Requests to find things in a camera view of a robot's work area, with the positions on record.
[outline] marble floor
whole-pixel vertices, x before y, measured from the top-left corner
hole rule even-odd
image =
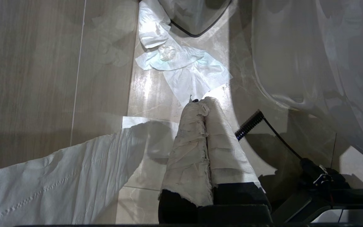
[[[285,109],[258,89],[251,6],[232,0],[198,38],[171,27],[180,45],[207,51],[233,76],[206,96],[219,99],[233,130],[261,110],[301,156],[363,188],[362,154],[314,116]],[[137,12],[137,0],[0,0],[0,168],[114,133],[125,115],[179,122],[183,107],[162,72],[143,71],[134,61],[144,52]],[[295,190],[298,160],[264,122],[240,144],[270,201]],[[157,223],[166,163],[145,156],[96,222]]]
[[[238,130],[260,109],[280,135],[301,156],[316,164],[347,174],[353,187],[363,188],[363,155],[350,147],[314,116],[280,107],[262,95],[254,79],[251,55],[251,1],[234,0],[218,22],[198,38],[172,26],[171,35],[180,45],[203,49],[225,65],[233,76],[206,96],[217,98],[233,130]],[[136,39],[134,58],[144,52]],[[144,71],[134,62],[128,116],[179,122],[183,107],[167,85],[162,72]],[[295,190],[301,169],[297,158],[263,122],[240,142],[270,201],[287,198]],[[120,191],[116,223],[157,223],[156,197],[166,161],[144,157]]]

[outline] paper towel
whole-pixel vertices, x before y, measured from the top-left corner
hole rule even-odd
[[[196,206],[207,206],[213,203],[213,187],[247,182],[261,188],[218,100],[206,97],[188,103],[161,189],[176,192]]]
[[[147,123],[147,149],[150,158],[169,158],[179,124],[143,117],[123,117],[123,128]]]
[[[201,99],[210,90],[225,84],[232,76],[222,63],[204,50],[180,46],[170,36],[167,25],[170,20],[163,13],[158,0],[140,2],[138,32],[141,43],[146,48],[160,46],[156,50],[147,50],[135,61],[143,70],[163,71],[172,92],[185,106],[189,100]],[[147,37],[154,45],[146,42]]]
[[[205,122],[212,185],[216,187],[225,183],[254,182],[260,188],[260,181],[218,100],[206,97],[200,102],[205,103],[210,109]]]
[[[89,224],[140,164],[147,124],[0,169],[0,226]]]
[[[161,187],[197,206],[213,204],[204,125],[207,114],[201,103],[190,102],[183,109]]]

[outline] toilet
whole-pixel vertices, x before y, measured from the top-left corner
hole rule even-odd
[[[256,0],[251,45],[265,96],[363,154],[363,0]]]

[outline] tile grout line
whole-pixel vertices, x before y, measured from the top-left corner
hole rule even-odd
[[[144,187],[133,187],[133,186],[126,186],[126,185],[124,185],[122,188],[124,188],[124,187],[136,188],[136,189],[145,189],[145,190],[150,190],[150,191],[160,191],[160,190],[156,190],[156,189],[150,189],[150,188],[144,188]]]
[[[74,131],[75,105],[76,105],[76,103],[77,103],[77,90],[78,90],[79,66],[81,65],[82,38],[84,37],[85,10],[86,10],[86,0],[84,1],[84,15],[83,15],[83,17],[82,17],[81,44],[79,45],[78,70],[77,70],[77,80],[76,80],[76,83],[75,83],[74,109],[72,110],[71,137],[70,137],[70,139],[69,139],[69,146],[72,146],[72,133],[73,133],[73,131]]]

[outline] black spiral hose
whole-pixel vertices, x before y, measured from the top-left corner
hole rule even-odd
[[[268,127],[274,132],[274,134],[277,136],[277,138],[300,160],[302,157],[298,155],[297,152],[295,152],[290,145],[288,145],[284,139],[278,134],[277,131],[271,126],[271,124],[265,119],[263,113],[260,110],[257,110],[244,124],[243,126],[235,132],[236,138],[238,138],[238,141],[241,140],[248,132],[250,132],[256,125],[258,125],[262,120],[264,120]]]
[[[264,118],[260,110],[257,110],[244,124],[235,132],[238,141],[241,140],[248,132],[250,132],[256,125],[258,125]]]

